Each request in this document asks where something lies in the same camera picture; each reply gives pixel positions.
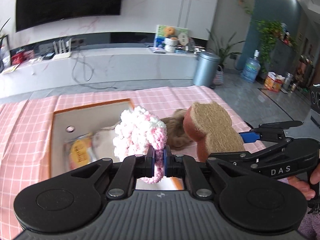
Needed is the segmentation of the person's right hand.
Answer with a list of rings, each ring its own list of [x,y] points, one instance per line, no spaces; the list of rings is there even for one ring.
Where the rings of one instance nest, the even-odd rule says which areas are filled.
[[[305,197],[307,200],[311,200],[312,198],[315,197],[316,192],[311,189],[311,185],[316,185],[320,181],[320,168],[319,165],[315,168],[315,170],[312,172],[310,176],[310,184],[307,182],[304,182],[300,180],[299,178],[295,176],[291,176],[287,178],[288,183],[298,189]]]

